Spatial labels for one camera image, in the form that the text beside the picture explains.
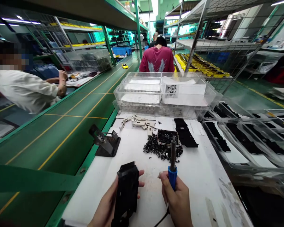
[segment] cable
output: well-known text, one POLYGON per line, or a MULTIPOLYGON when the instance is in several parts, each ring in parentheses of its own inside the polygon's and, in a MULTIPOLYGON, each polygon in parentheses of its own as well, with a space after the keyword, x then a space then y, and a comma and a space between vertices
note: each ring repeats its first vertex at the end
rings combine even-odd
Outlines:
POLYGON ((157 227, 164 220, 164 218, 166 218, 167 215, 168 215, 168 212, 165 213, 163 218, 154 227, 157 227))
POLYGON ((166 218, 167 215, 169 215, 169 207, 167 208, 167 211, 165 215, 163 216, 163 218, 154 227, 157 227, 164 220, 164 218, 166 218))

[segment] white work surface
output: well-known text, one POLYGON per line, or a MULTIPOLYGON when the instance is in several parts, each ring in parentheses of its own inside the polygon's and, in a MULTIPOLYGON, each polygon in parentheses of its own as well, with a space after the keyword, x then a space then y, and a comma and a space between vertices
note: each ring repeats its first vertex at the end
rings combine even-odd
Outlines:
MULTIPOLYGON (((145 117, 156 120, 158 129, 175 130, 173 118, 145 117)), ((73 226, 86 226, 92 219, 100 199, 116 177, 120 166, 132 161, 145 174, 139 180, 145 182, 139 188, 141 198, 137 203, 137 213, 130 218, 134 227, 154 226, 166 213, 162 197, 160 171, 170 165, 154 154, 143 153, 147 143, 147 131, 141 127, 132 127, 131 121, 119 130, 123 118, 130 114, 121 114, 110 128, 121 137, 117 154, 114 158, 96 156, 88 168, 83 180, 66 207, 62 218, 73 226)), ((214 151, 202 125, 195 120, 185 120, 198 148, 183 146, 183 154, 178 158, 178 176, 189 187, 190 207, 194 227, 252 227, 219 158, 214 151)), ((174 226, 170 215, 159 226, 174 226)))

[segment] yellow toy car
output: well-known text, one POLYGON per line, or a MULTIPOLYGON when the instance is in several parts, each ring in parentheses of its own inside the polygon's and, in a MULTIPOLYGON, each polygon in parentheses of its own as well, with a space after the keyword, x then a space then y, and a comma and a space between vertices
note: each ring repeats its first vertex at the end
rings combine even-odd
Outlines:
POLYGON ((127 69, 128 68, 127 64, 122 64, 122 68, 127 69))

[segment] blue crate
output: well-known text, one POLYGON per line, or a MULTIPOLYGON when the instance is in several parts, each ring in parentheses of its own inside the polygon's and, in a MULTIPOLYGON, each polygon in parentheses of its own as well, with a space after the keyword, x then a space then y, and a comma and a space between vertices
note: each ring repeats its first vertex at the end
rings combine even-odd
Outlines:
POLYGON ((127 55, 132 54, 132 49, 130 47, 113 47, 112 48, 115 55, 125 55, 127 52, 127 55))

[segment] white shirt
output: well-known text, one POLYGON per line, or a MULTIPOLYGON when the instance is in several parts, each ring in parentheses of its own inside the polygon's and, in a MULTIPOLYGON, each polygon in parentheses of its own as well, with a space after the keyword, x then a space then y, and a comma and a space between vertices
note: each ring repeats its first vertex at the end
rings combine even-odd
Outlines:
POLYGON ((59 100, 56 85, 20 70, 0 70, 0 92, 32 114, 42 112, 59 100))

